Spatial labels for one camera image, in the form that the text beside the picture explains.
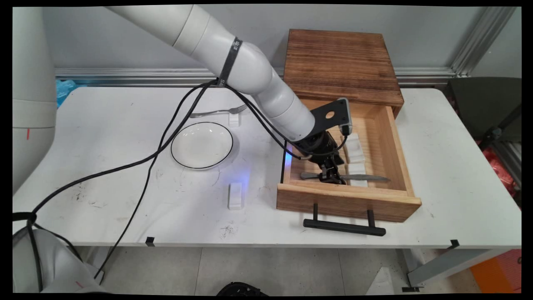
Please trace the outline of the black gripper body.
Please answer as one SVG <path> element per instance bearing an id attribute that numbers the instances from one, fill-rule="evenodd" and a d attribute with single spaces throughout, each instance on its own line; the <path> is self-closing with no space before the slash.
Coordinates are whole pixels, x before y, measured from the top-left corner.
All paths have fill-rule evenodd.
<path id="1" fill-rule="evenodd" d="M 338 144 L 328 131 L 306 137 L 294 145 L 303 160 L 312 162 L 320 168 L 333 168 L 345 164 L 339 153 Z"/>

